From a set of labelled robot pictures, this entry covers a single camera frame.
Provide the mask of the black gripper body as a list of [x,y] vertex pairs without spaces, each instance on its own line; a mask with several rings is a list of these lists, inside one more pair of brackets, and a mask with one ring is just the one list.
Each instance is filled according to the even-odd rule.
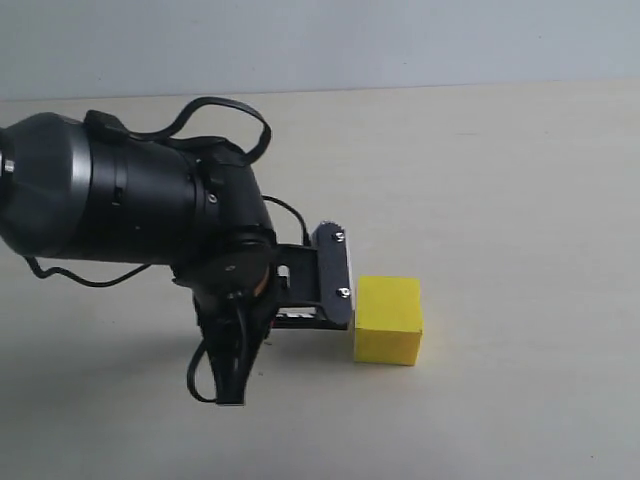
[[245,403],[251,369],[277,311],[276,253],[273,229],[242,227],[172,265],[173,282],[192,293],[201,333],[186,373],[195,400]]

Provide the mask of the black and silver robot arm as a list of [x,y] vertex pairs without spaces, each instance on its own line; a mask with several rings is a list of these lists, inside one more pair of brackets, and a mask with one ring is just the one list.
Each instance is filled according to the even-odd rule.
[[276,238],[250,167],[216,140],[189,152],[39,113],[1,131],[1,237],[37,259],[164,265],[192,293],[215,382],[241,405],[275,313]]

